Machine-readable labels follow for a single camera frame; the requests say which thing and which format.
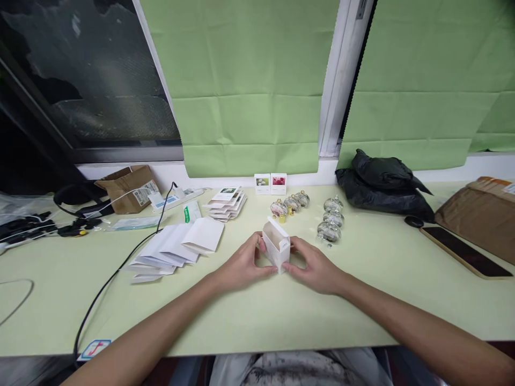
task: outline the sticker on desk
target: sticker on desk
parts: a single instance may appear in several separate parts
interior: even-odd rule
[[[79,356],[79,361],[89,361],[93,359],[100,351],[105,349],[111,344],[112,340],[109,339],[97,339],[91,342],[84,352]]]

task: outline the clothing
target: clothing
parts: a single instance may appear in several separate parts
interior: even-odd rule
[[[210,386],[392,386],[372,349],[218,355]]]

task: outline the brown cardboard box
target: brown cardboard box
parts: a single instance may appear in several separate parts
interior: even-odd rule
[[[435,220],[515,265],[515,184],[480,177],[442,205]]]
[[[148,188],[159,193],[159,189],[154,181],[154,175],[148,165],[126,167],[98,180],[95,182],[95,185],[107,190],[107,194],[109,194],[109,198],[113,203],[114,212],[117,214],[140,213],[150,204],[147,196],[151,192],[141,188]],[[116,200],[134,189],[138,190]]]

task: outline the green fabric blind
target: green fabric blind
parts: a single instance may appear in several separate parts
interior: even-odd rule
[[[190,177],[309,173],[338,0],[141,0]]]
[[[342,141],[412,169],[515,150],[510,0],[378,0]]]

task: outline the black phone screen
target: black phone screen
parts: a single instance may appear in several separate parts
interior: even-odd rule
[[[466,263],[473,266],[481,274],[489,277],[513,276],[500,265],[497,265],[445,229],[439,227],[424,227],[422,229],[461,257]]]

